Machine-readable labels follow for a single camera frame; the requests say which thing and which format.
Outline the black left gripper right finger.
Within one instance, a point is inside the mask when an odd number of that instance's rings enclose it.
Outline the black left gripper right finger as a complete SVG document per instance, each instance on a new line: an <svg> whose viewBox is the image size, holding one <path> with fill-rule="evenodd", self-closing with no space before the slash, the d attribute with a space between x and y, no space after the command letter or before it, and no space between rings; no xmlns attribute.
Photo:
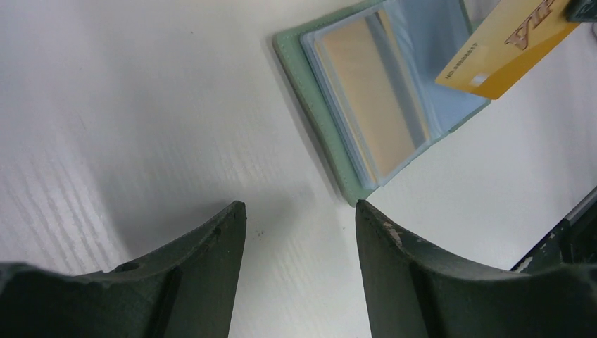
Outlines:
<svg viewBox="0 0 597 338"><path fill-rule="evenodd" d="M373 337L595 337L596 266L532 273L460 257L367 201L356 240Z"/></svg>

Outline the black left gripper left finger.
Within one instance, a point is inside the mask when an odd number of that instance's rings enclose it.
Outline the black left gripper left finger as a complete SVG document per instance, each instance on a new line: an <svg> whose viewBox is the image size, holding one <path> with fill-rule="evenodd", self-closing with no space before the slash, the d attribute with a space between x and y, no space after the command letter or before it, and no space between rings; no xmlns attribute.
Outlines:
<svg viewBox="0 0 597 338"><path fill-rule="evenodd" d="M63 275L1 264L2 337L226 337L246 238L234 201L114 270Z"/></svg>

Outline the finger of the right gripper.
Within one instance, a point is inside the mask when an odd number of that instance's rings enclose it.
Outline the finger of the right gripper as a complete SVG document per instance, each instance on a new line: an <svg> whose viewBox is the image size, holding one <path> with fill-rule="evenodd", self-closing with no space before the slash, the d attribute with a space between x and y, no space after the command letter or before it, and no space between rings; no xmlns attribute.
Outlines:
<svg viewBox="0 0 597 338"><path fill-rule="evenodd" d="M565 9L565 17L572 23L595 23L596 0L570 0Z"/></svg>

